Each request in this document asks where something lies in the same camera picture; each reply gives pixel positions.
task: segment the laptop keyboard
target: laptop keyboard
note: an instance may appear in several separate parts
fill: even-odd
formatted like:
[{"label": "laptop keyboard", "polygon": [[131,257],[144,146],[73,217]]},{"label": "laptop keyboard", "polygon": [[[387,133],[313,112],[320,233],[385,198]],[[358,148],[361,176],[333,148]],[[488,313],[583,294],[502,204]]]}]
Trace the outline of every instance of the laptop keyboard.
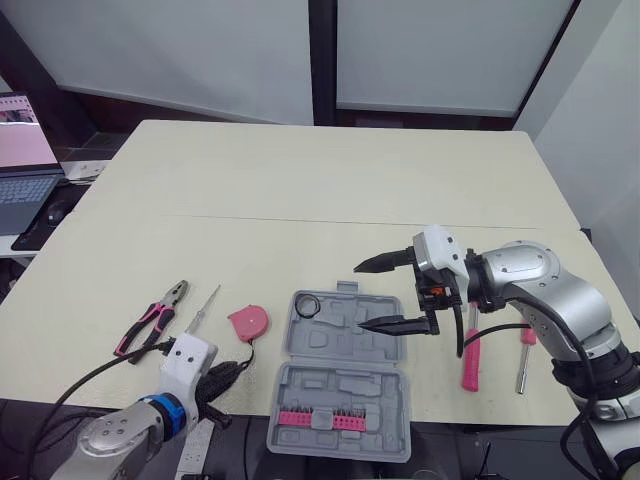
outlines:
[{"label": "laptop keyboard", "polygon": [[5,178],[0,180],[0,205],[39,202],[49,191],[53,177]]}]

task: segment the pink screwdriver handle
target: pink screwdriver handle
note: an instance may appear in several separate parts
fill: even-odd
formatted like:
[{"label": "pink screwdriver handle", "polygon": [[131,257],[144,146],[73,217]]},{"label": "pink screwdriver handle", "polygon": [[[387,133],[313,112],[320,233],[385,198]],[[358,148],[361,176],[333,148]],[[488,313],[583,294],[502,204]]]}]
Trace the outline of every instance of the pink screwdriver handle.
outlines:
[{"label": "pink screwdriver handle", "polygon": [[533,328],[523,328],[520,334],[520,341],[525,345],[535,345],[536,332],[533,331]]},{"label": "pink screwdriver handle", "polygon": [[[475,328],[467,332],[467,339],[478,333]],[[469,392],[478,391],[478,370],[480,369],[480,341],[476,340],[464,350],[464,372],[462,388]]]}]

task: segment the laptop screen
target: laptop screen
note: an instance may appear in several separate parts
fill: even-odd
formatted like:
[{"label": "laptop screen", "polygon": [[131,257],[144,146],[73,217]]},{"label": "laptop screen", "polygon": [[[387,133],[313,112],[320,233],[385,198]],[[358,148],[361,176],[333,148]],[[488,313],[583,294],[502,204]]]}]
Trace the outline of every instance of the laptop screen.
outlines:
[{"label": "laptop screen", "polygon": [[26,95],[0,95],[0,176],[59,173],[56,160]]}]

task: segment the gray plastic tool case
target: gray plastic tool case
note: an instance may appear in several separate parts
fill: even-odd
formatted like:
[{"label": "gray plastic tool case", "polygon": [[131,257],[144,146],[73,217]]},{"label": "gray plastic tool case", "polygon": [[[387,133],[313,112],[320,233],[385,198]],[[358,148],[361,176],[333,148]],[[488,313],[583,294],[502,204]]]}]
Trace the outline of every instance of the gray plastic tool case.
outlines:
[{"label": "gray plastic tool case", "polygon": [[[313,318],[296,313],[294,302],[304,294],[320,301],[320,312]],[[296,292],[285,339],[291,362],[282,365],[276,378],[269,450],[377,462],[409,459],[409,385],[394,368],[404,358],[404,339],[357,326],[383,315],[402,315],[399,300],[360,295],[355,282],[338,282],[337,292]],[[329,415],[335,409],[365,410],[367,431],[278,425],[281,409],[296,408]]]}]

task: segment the pink screwdriver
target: pink screwdriver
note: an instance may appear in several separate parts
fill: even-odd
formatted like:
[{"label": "pink screwdriver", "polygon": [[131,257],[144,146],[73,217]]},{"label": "pink screwdriver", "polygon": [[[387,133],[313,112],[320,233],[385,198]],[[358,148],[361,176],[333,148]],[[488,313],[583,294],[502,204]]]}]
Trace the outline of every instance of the pink screwdriver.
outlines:
[{"label": "pink screwdriver", "polygon": [[[478,333],[478,306],[469,305],[469,331],[467,339]],[[462,373],[462,388],[469,392],[478,391],[478,371],[480,370],[480,340],[471,343],[464,350],[464,372]]]},{"label": "pink screwdriver", "polygon": [[527,383],[529,350],[531,350],[532,345],[536,344],[536,333],[533,331],[533,328],[523,328],[520,334],[520,341],[522,342],[522,354],[520,356],[520,370],[518,371],[518,378],[516,380],[516,393],[522,395],[524,393],[524,386]]}]

